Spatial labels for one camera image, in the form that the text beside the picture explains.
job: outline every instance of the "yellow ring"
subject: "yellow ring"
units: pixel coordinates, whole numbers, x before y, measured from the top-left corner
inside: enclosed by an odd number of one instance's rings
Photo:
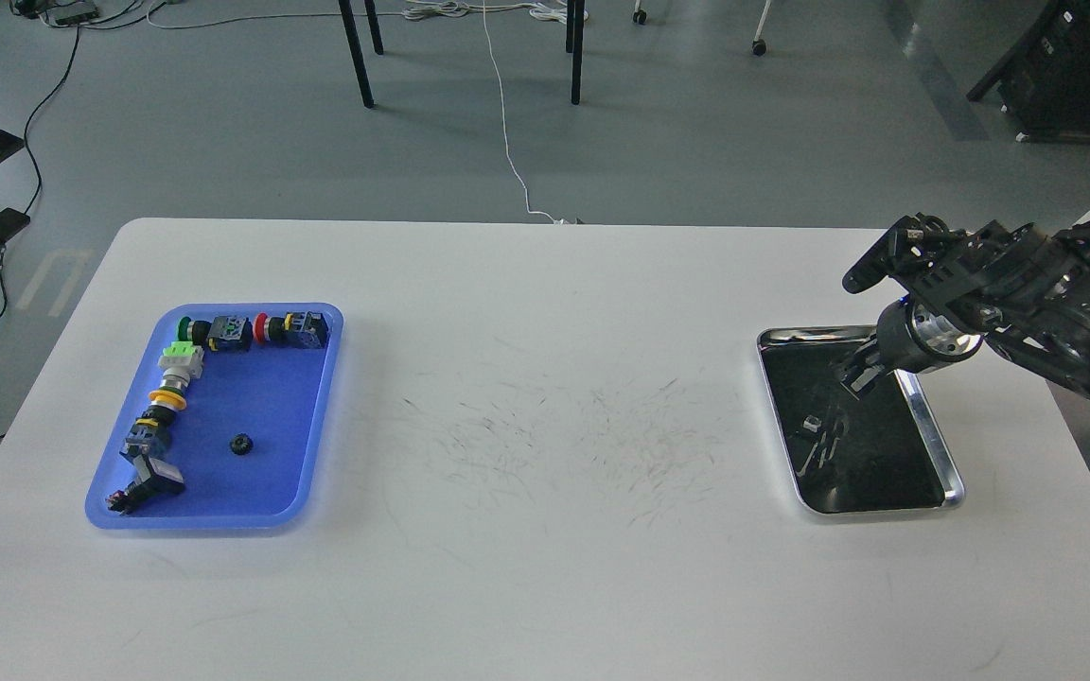
[[[172,391],[150,391],[150,401],[175,406],[179,411],[187,409],[187,400]]]

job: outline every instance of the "gray floor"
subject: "gray floor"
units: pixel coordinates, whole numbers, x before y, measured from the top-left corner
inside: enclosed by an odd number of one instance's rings
[[[1041,1],[778,0],[756,58],[762,4],[647,0],[637,26],[630,0],[591,0],[580,107],[560,25],[489,17],[534,207],[589,223],[869,228],[929,211],[971,229],[1064,227],[1090,207],[1090,147],[1017,144],[995,95],[964,99]],[[155,21],[331,9],[190,0]],[[47,190],[5,266],[0,433],[131,219],[535,220],[502,158],[481,17],[382,27],[375,111],[338,17],[83,35],[33,127]],[[0,127],[22,133],[73,39],[0,1]],[[0,208],[25,206],[34,182],[23,155],[4,163]]]

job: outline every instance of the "white cable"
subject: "white cable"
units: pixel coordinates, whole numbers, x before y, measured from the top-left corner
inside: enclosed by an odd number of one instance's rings
[[[482,8],[485,10],[485,0],[482,0]],[[532,204],[528,202],[528,183],[524,182],[523,177],[520,177],[519,170],[516,169],[516,162],[511,160],[511,138],[507,137],[507,98],[502,92],[502,74],[498,72],[498,61],[494,58],[494,42],[491,41],[489,26],[485,24],[485,14],[487,14],[487,12],[482,11],[482,31],[485,33],[485,47],[487,47],[487,51],[491,52],[491,63],[494,64],[494,77],[498,78],[498,108],[502,112],[502,151],[507,156],[507,165],[511,167],[511,172],[514,173],[516,180],[519,180],[520,186],[523,186],[524,189],[524,210],[528,211],[528,215],[545,216],[548,217],[550,223],[561,224],[561,220],[555,219],[555,217],[548,215],[548,212],[533,210]]]
[[[528,10],[528,15],[536,19],[540,22],[561,22],[566,23],[566,1],[555,0],[555,3],[559,3],[562,8],[554,8],[548,3],[508,3],[508,4],[487,4],[485,0],[482,0],[482,4],[475,5],[470,3],[455,3],[455,1],[447,1],[446,3],[440,3],[436,0],[405,0],[411,4],[411,8],[402,10],[402,16],[407,21],[419,22],[423,19],[431,17],[463,17],[472,13],[481,13],[482,16],[485,14],[494,12],[510,12],[512,10]],[[586,21],[589,13],[583,13],[583,19]]]
[[[160,27],[161,29],[166,29],[166,31],[182,31],[182,29],[187,29],[187,27],[208,27],[208,26],[214,26],[214,25],[230,25],[230,23],[233,23],[233,22],[250,22],[250,21],[255,21],[255,19],[338,17],[339,16],[339,12],[311,12],[311,13],[293,13],[293,14],[255,14],[254,16],[246,16],[246,17],[221,19],[221,21],[203,23],[202,25],[157,25],[154,22],[154,19],[150,19],[150,14],[153,14],[154,10],[157,9],[156,4],[157,4],[157,0],[155,0],[155,3],[153,5],[150,5],[150,9],[148,9],[148,11],[146,12],[146,23],[148,25],[154,26],[154,27]],[[397,17],[397,16],[401,16],[401,12],[377,12],[376,15],[379,16],[379,17]]]

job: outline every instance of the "black metal leg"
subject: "black metal leg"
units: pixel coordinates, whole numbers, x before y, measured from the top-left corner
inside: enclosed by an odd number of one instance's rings
[[[339,13],[342,14],[342,29],[348,34],[348,48],[351,50],[351,64],[355,66],[355,80],[360,82],[360,97],[364,100],[364,107],[372,109],[373,90],[368,87],[368,70],[364,69],[364,54],[360,51],[360,35],[355,33],[351,0],[339,0]]]
[[[373,52],[385,53],[385,45],[382,44],[382,26],[376,25],[376,7],[373,0],[364,0],[364,13],[368,14],[368,33],[373,34]]]
[[[574,0],[566,0],[566,53],[574,52]]]
[[[583,12],[586,0],[570,0],[574,4],[574,70],[570,74],[570,102],[579,104],[579,87],[583,85]]]

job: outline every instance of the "power strip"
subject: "power strip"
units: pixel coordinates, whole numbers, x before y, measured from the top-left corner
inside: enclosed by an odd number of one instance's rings
[[[76,0],[74,3],[52,8],[48,12],[48,17],[53,25],[80,25],[99,17],[99,8],[90,0]]]

